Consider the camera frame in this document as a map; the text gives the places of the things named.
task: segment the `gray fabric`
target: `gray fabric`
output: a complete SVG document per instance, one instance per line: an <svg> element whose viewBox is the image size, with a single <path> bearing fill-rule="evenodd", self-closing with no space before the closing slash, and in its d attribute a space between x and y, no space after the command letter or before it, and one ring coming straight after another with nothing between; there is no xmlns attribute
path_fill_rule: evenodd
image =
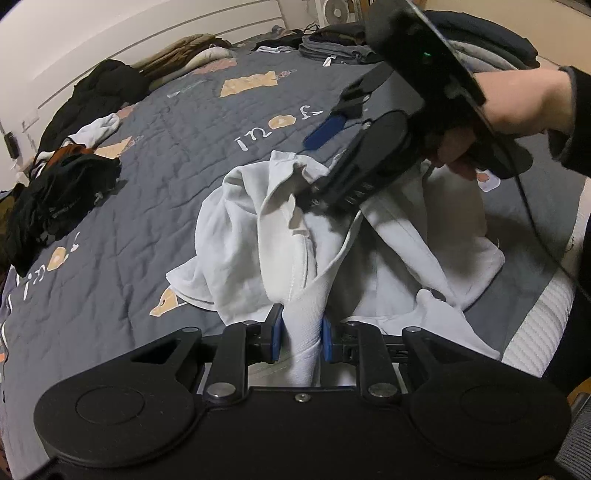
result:
<svg viewBox="0 0 591 480"><path fill-rule="evenodd" d="M275 148L300 151L303 138L324 120L341 90L369 69L325 68L297 53L252 53L237 62L174 80L135 107L105 142L132 136L136 143L121 155L118 191L40 255L26 300L26 281L12 292L0 420L15 478L47 459L33 428L33 409L48 387L187 325L207 335L222 331L217 314L190 305L161 317L149 315L168 286L166 272L195 254L201 202L235 166L268 160ZM224 80L270 70L284 76L276 86L219 97ZM324 113L303 119L304 105L306 112ZM277 115L297 121L271 130L268 121ZM272 134L264 138L255 131L253 141L248 131L255 127ZM356 130L343 131L314 157L330 161ZM238 137L248 151L241 150ZM76 232L79 247L70 252ZM48 265L58 246L67 249L68 259L33 285L35 270Z"/></svg>
<svg viewBox="0 0 591 480"><path fill-rule="evenodd" d="M344 63L376 63L380 56L366 45L353 45L350 47L338 43L317 42L310 40L309 36L302 38L300 53L304 57L314 60L324 60L334 55L335 61Z"/></svg>
<svg viewBox="0 0 591 480"><path fill-rule="evenodd" d="M470 55L466 55L464 52L457 51L456 56L460 60L460 62L462 62L462 65L464 65L465 68L470 70L472 73L498 72L499 71L498 68L494 67L490 63L487 63L481 59L477 59L476 57L471 57Z"/></svg>
<svg viewBox="0 0 591 480"><path fill-rule="evenodd" d="M471 57L474 57L476 59L485 61L499 70L517 70L517 67L513 66L509 61L505 60L503 57L497 55L496 53L488 51L485 48L479 47L477 45L472 45L471 43L465 43L455 40L449 40L449 43L457 51L465 53L466 55L470 55Z"/></svg>
<svg viewBox="0 0 591 480"><path fill-rule="evenodd" d="M538 229L546 245L562 258L571 239L585 177L552 160L545 135L519 140L534 157L521 179ZM466 312L474 331L503 352L556 267L531 232L513 180L483 193L487 237L505 254L505 265L482 297Z"/></svg>

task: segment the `human hand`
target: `human hand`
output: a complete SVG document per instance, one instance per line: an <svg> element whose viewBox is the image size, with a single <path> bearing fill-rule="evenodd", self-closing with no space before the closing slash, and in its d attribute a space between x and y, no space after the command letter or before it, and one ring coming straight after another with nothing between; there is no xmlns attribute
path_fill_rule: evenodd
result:
<svg viewBox="0 0 591 480"><path fill-rule="evenodd" d="M545 129L571 133L574 122L572 86L566 72L549 69L477 73L492 128L509 135L533 135ZM476 172L466 152L476 140L472 127L456 127L443 135L431 162L466 179Z"/></svg>

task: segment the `white mattress edge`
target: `white mattress edge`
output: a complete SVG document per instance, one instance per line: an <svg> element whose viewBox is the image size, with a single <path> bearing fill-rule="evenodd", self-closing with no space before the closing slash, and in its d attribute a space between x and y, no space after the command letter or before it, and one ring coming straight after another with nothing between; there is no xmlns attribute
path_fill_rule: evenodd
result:
<svg viewBox="0 0 591 480"><path fill-rule="evenodd" d="M563 267L577 274L587 221L591 214L591 179L586 179L571 240L562 258ZM575 286L560 270L509 342L501 361L541 377L554 356L574 300Z"/></svg>

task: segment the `finger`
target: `finger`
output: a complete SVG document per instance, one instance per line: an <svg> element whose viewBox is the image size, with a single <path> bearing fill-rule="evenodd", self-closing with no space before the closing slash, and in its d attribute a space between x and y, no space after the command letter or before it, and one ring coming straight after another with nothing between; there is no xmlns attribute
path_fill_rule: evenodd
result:
<svg viewBox="0 0 591 480"><path fill-rule="evenodd" d="M437 158L443 163L452 163L466 153L475 140L471 127L452 128L443 134Z"/></svg>
<svg viewBox="0 0 591 480"><path fill-rule="evenodd" d="M474 180L476 178L476 170L466 156L449 163L447 167L466 180Z"/></svg>

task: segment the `white cloth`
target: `white cloth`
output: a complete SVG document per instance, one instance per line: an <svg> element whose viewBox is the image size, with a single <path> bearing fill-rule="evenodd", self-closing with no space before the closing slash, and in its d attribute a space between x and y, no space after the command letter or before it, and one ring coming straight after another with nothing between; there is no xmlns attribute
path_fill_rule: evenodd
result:
<svg viewBox="0 0 591 480"><path fill-rule="evenodd" d="M260 47L257 48L256 51L262 51L262 52L266 52L266 53L286 53L289 51L295 51L295 48L288 47L287 45L282 45L279 47L266 47L264 45L261 45Z"/></svg>
<svg viewBox="0 0 591 480"><path fill-rule="evenodd" d="M168 75L164 75L163 77L160 77L159 79L154 80L152 83L150 83L149 90L150 90L150 92L153 92L156 89L160 88L162 85L166 85L168 82L172 82L173 80L175 80L179 77L182 77L186 73L188 73L188 72L190 72L202 65L205 65L206 63L210 63L212 61L220 60L220 59L229 59L229 58L232 58L234 55L235 55L234 52L232 52L231 50L228 50L227 48L223 48L223 47L207 48L207 49L199 52L197 55L195 55L191 60L189 60L187 62L187 64L184 67L181 67L178 70L175 70L174 72L169 73Z"/></svg>
<svg viewBox="0 0 591 480"><path fill-rule="evenodd" d="M94 122L80 128L75 134L66 138L60 147L65 147L71 143L85 145L87 148L95 148L103 140L113 135L119 128L121 119L116 113L97 118ZM53 152L41 152L37 160L49 160Z"/></svg>
<svg viewBox="0 0 591 480"><path fill-rule="evenodd" d="M328 302L340 306L339 320L391 335L419 325L498 358L462 312L504 263L483 236L476 182L423 163L355 215L302 214L294 193L327 172L278 151L233 169L203 202L196 256L167 274L179 297L217 311L226 325L263 321L273 303L284 305L280 361L251 366L249 382L311 384Z"/></svg>

